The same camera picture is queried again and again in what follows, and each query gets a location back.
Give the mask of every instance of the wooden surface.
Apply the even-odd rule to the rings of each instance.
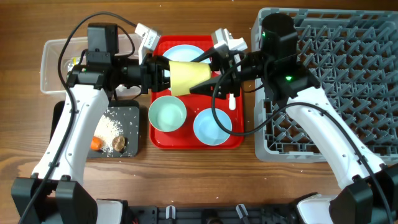
[[[16,223],[11,198],[16,177],[30,176],[49,143],[52,110],[58,101],[40,92],[44,43],[62,39],[86,15],[111,11],[164,34],[210,34],[228,28],[234,37],[250,35],[263,7],[398,10],[396,1],[99,1],[3,0],[0,4],[0,223]],[[109,17],[93,21],[122,24]],[[124,25],[128,32],[134,30]],[[84,36],[86,26],[77,34]],[[246,89],[253,83],[246,83]],[[148,107],[150,97],[139,102]],[[245,124],[252,129],[254,94],[246,94]],[[161,151],[147,138],[142,123],[140,153],[128,159],[94,159],[86,163],[85,189],[94,198],[120,198],[130,205],[202,206],[288,202],[310,192],[338,194],[326,163],[260,162],[254,136],[229,151]]]

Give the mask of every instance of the clear plastic container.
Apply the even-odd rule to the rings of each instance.
[[[130,58],[138,58],[138,48],[142,39],[137,34],[129,35],[136,47],[136,52]],[[40,90],[42,93],[61,96],[65,94],[65,90],[58,77],[57,64],[60,52],[66,41],[66,39],[49,40],[44,45],[42,66],[40,69]],[[73,63],[73,59],[78,60],[80,58],[81,52],[84,49],[87,49],[87,37],[72,38],[69,42],[61,63],[62,76],[65,80],[67,78],[68,66],[70,67]],[[125,34],[119,35],[119,54],[129,54],[131,50],[132,47],[128,37]],[[124,86],[119,86],[116,89],[118,96],[133,96],[139,92],[140,89],[138,87],[126,89]]]

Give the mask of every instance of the orange object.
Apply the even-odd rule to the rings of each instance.
[[[99,151],[101,150],[103,145],[104,142],[100,138],[94,136],[93,140],[91,141],[90,149],[94,151]]]

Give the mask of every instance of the mint green bowl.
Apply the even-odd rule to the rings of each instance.
[[[149,107],[148,118],[150,124],[159,131],[175,131],[184,124],[187,108],[175,96],[162,96]]]

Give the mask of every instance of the yellow object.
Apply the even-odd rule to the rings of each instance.
[[[207,63],[170,61],[169,64],[172,96],[190,94],[191,87],[211,78]]]

